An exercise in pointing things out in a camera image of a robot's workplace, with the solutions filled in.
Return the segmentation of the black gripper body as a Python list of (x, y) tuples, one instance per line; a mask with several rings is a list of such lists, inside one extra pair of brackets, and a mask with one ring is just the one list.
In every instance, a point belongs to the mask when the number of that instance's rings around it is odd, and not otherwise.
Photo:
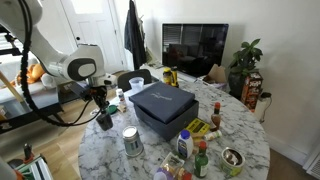
[(84, 101), (93, 100), (100, 109), (106, 109), (109, 105), (106, 100), (107, 89), (104, 86), (91, 87), (84, 82), (73, 82), (70, 89)]

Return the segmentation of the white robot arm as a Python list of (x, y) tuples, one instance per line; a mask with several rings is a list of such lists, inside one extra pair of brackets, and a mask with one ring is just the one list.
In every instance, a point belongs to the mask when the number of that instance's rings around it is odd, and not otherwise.
[(71, 54), (56, 50), (37, 27), (42, 12), (40, 0), (0, 0), (0, 24), (23, 44), (24, 56), (32, 52), (52, 76), (73, 81), (87, 80), (96, 105), (105, 109), (109, 79), (101, 48), (94, 44), (80, 44)]

